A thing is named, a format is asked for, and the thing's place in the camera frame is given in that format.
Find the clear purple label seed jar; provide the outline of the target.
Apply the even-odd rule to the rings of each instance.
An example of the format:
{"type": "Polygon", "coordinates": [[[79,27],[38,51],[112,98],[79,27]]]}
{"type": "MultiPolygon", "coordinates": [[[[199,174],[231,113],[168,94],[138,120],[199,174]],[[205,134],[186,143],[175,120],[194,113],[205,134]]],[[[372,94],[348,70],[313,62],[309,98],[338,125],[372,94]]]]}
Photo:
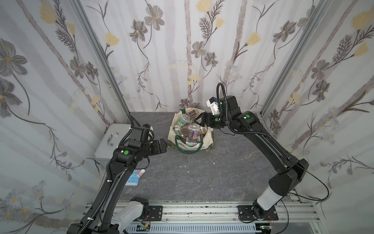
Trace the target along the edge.
{"type": "Polygon", "coordinates": [[[191,124],[189,126],[189,138],[196,138],[197,136],[199,136],[199,133],[200,133],[200,126],[198,125],[194,125],[194,124],[191,124]]]}

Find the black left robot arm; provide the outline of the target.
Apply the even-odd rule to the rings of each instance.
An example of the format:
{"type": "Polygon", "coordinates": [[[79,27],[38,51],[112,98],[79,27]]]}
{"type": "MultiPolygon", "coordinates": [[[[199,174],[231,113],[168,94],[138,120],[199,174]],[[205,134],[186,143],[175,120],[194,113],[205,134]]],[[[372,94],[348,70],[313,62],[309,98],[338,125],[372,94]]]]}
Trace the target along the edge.
{"type": "Polygon", "coordinates": [[[124,234],[136,219],[150,217],[149,201],[134,197],[118,213],[115,208],[125,184],[138,163],[167,151],[164,139],[155,140],[148,124],[132,126],[131,132],[119,143],[106,166],[106,180],[93,204],[80,220],[68,228],[69,234],[124,234]]]}

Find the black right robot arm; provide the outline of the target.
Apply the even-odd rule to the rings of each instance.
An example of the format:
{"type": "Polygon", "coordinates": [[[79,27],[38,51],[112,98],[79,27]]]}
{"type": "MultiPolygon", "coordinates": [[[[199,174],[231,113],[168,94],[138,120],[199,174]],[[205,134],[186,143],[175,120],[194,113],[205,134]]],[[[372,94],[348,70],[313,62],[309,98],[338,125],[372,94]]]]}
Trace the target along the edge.
{"type": "Polygon", "coordinates": [[[228,129],[251,141],[268,159],[276,175],[268,181],[268,187],[253,202],[251,212],[255,219],[263,219],[281,199],[304,178],[309,164],[287,152],[264,128],[260,119],[250,111],[242,112],[234,96],[226,94],[222,82],[217,84],[216,96],[208,101],[211,112],[201,113],[197,119],[202,127],[228,129]]]}

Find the cream canvas tote bag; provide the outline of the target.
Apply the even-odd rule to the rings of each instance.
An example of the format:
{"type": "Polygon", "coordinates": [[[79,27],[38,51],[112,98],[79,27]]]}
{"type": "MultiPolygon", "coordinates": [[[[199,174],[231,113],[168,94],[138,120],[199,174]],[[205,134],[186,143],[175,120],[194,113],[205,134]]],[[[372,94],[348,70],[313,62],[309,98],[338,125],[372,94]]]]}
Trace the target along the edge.
{"type": "Polygon", "coordinates": [[[200,151],[214,151],[214,132],[208,126],[200,126],[197,117],[204,111],[198,108],[182,109],[174,115],[169,133],[168,148],[182,154],[193,155],[200,151]]]}

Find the teal label seed jar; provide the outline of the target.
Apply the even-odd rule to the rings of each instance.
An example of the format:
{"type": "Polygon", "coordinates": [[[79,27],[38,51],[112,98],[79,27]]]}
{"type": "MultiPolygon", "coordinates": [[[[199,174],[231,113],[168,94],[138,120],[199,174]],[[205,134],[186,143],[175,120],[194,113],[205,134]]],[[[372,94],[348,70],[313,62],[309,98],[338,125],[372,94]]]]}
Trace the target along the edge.
{"type": "Polygon", "coordinates": [[[187,125],[188,123],[190,123],[191,121],[191,118],[187,115],[187,114],[181,114],[181,116],[179,117],[177,123],[180,127],[183,127],[185,125],[187,125]]]}

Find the grey label seed jar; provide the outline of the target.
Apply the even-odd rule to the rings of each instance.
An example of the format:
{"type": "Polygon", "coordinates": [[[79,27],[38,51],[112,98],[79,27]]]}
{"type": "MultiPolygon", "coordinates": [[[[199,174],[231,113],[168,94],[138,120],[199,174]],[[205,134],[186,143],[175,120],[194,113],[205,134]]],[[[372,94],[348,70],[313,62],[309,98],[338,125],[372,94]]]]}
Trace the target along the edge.
{"type": "Polygon", "coordinates": [[[201,143],[201,139],[199,136],[197,136],[196,138],[186,138],[186,145],[188,147],[194,147],[196,145],[199,145],[201,143]]]}

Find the small white pink tube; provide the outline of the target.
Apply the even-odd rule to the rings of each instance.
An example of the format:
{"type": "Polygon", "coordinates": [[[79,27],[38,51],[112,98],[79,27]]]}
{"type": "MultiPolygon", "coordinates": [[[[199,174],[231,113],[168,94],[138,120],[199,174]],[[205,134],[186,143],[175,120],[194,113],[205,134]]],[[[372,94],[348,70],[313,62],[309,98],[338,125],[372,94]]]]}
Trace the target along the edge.
{"type": "Polygon", "coordinates": [[[136,175],[137,175],[138,178],[141,178],[144,175],[145,172],[146,172],[145,169],[141,169],[136,175]]]}

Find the blue face mask pack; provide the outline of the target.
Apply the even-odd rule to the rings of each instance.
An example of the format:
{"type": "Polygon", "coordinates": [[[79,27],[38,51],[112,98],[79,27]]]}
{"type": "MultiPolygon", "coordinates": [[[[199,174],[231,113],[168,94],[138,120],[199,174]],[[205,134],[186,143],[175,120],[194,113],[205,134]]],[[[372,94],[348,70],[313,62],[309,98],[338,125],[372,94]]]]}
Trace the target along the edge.
{"type": "Polygon", "coordinates": [[[137,186],[139,183],[140,175],[139,170],[133,171],[133,173],[130,175],[129,179],[126,182],[126,186],[137,186]]]}

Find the grey metal case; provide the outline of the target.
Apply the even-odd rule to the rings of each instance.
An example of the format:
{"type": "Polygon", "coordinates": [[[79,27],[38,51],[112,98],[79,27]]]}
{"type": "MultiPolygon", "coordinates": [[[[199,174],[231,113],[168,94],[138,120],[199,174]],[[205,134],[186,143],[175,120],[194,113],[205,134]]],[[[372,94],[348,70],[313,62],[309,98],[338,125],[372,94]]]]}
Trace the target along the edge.
{"type": "Polygon", "coordinates": [[[100,165],[106,166],[113,156],[113,151],[118,147],[122,138],[130,131],[130,127],[130,124],[114,123],[110,125],[93,155],[94,160],[100,165]]]}

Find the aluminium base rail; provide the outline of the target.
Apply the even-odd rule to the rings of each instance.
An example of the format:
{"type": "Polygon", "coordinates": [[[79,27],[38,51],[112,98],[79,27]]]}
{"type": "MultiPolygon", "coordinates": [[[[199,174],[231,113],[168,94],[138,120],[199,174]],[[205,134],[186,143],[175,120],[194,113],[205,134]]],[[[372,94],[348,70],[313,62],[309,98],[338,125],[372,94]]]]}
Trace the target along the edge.
{"type": "Polygon", "coordinates": [[[267,217],[250,217],[250,202],[151,202],[160,221],[135,220],[125,234],[325,234],[310,203],[280,201],[267,217]]]}

